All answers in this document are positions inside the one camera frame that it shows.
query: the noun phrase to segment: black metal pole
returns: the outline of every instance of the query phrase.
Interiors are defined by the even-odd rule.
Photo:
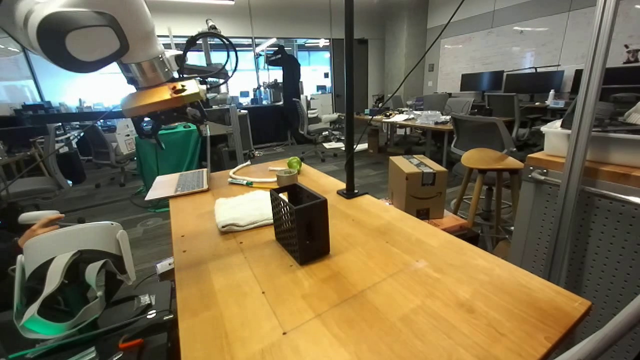
[[[353,134],[353,0],[344,0],[344,151],[346,153],[346,187],[338,190],[338,194],[346,199],[353,199],[365,192],[356,190],[354,164]]]

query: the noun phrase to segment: amazon logo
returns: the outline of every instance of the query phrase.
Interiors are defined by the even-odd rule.
[[[429,196],[429,197],[418,197],[418,196],[413,196],[413,195],[409,195],[410,197],[413,197],[414,199],[418,199],[418,200],[431,200],[431,199],[435,199],[439,196],[442,195],[442,192],[437,192],[436,195],[434,196]]]

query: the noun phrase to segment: wooden stool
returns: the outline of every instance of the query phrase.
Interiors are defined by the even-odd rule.
[[[462,165],[467,167],[467,172],[462,180],[460,186],[460,193],[456,199],[455,206],[453,207],[453,213],[458,214],[460,210],[460,204],[465,197],[467,186],[471,180],[471,175],[474,170],[478,171],[478,177],[476,179],[476,187],[474,188],[474,194],[471,198],[471,207],[469,208],[469,216],[467,223],[469,227],[474,225],[474,219],[476,217],[476,211],[478,202],[480,201],[480,194],[482,192],[484,176],[489,171],[495,171],[495,234],[500,233],[500,217],[502,210],[502,173],[507,172],[511,178],[511,203],[513,218],[516,216],[516,210],[518,209],[518,198],[520,196],[520,171],[524,168],[524,164],[518,160],[503,154],[501,152],[491,149],[471,149],[464,153],[462,156]]]

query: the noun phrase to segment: laptop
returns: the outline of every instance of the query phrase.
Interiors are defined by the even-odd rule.
[[[154,180],[154,184],[147,193],[145,200],[163,199],[166,197],[205,192],[209,189],[209,176],[211,174],[211,141],[209,139],[209,123],[205,124],[205,137],[207,138],[207,168],[199,168],[197,170],[157,176],[156,180]]]

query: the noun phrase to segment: green tablecloth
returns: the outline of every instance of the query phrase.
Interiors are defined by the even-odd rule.
[[[138,173],[145,185],[145,192],[151,189],[156,176],[195,170],[200,154],[200,132],[192,125],[183,124],[159,133],[164,150],[155,141],[136,137]]]

